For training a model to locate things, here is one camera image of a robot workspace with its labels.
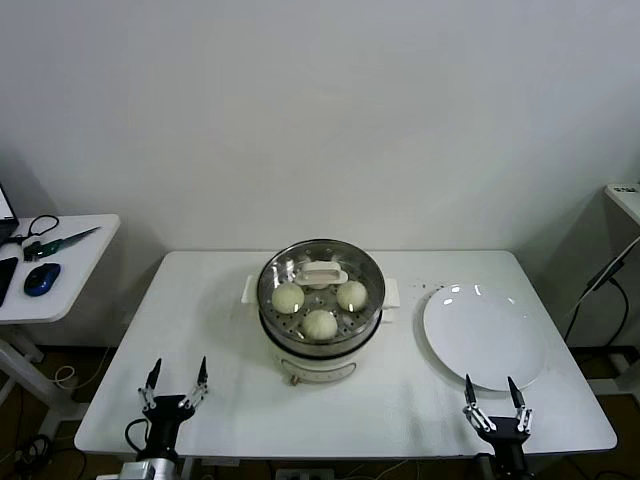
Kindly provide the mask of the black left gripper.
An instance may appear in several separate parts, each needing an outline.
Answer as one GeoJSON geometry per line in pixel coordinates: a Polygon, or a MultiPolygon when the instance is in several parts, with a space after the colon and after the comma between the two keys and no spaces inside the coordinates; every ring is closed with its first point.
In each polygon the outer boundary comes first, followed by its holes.
{"type": "Polygon", "coordinates": [[[201,360],[196,384],[187,395],[155,397],[154,389],[160,375],[162,359],[158,358],[148,373],[145,384],[138,389],[142,410],[150,422],[149,435],[144,448],[144,458],[177,459],[175,450],[180,426],[193,416],[199,404],[208,394],[206,357],[201,360]]]}

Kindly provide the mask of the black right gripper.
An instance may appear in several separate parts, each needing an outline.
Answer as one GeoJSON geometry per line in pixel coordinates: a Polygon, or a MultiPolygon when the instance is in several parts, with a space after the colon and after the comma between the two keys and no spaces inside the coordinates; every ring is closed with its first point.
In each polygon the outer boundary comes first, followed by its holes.
{"type": "Polygon", "coordinates": [[[489,417],[479,407],[475,389],[469,375],[465,376],[465,400],[463,413],[469,424],[480,432],[480,438],[493,448],[490,460],[494,479],[530,479],[523,444],[531,430],[533,410],[525,404],[522,392],[508,376],[511,399],[516,409],[515,417],[489,417]]]}

